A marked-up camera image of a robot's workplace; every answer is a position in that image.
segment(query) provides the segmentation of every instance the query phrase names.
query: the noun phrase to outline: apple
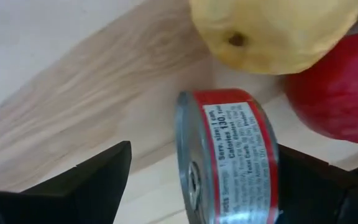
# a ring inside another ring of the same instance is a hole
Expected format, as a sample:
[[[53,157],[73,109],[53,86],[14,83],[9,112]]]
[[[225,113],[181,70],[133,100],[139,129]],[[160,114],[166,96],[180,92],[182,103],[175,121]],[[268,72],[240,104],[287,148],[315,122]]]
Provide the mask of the apple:
[[[358,143],[358,34],[344,37],[284,89],[297,116],[329,138]]]

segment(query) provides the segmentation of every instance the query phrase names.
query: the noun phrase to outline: tuna can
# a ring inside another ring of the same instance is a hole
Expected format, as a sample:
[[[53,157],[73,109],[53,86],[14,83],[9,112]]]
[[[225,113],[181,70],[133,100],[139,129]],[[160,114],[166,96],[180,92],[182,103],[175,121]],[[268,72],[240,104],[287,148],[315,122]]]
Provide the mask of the tuna can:
[[[182,92],[175,123],[190,224],[276,222],[277,141],[253,97],[238,89]]]

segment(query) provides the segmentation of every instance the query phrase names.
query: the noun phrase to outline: wooden surface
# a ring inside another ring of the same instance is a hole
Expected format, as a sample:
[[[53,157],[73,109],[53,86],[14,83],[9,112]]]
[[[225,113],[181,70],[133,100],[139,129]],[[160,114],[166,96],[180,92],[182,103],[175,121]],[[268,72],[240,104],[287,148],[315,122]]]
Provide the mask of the wooden surface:
[[[115,223],[186,223],[175,99],[212,87],[252,93],[280,143],[344,169],[358,166],[357,144],[298,121],[278,77],[213,60],[186,1],[48,2],[0,2],[0,190],[24,190],[130,140],[134,159]]]

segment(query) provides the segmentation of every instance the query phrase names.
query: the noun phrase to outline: red can label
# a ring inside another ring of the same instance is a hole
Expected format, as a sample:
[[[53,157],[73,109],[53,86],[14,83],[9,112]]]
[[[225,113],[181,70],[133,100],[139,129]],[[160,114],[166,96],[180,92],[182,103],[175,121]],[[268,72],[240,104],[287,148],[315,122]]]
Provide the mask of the red can label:
[[[211,146],[216,223],[273,223],[277,161],[253,98],[242,90],[195,93]]]

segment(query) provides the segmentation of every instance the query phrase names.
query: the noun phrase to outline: yellow pear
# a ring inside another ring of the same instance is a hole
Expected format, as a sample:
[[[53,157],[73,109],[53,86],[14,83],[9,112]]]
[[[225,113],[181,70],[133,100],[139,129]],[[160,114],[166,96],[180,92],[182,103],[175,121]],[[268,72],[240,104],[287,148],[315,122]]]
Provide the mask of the yellow pear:
[[[358,17],[358,0],[190,0],[213,55],[238,70],[298,73],[316,63]]]

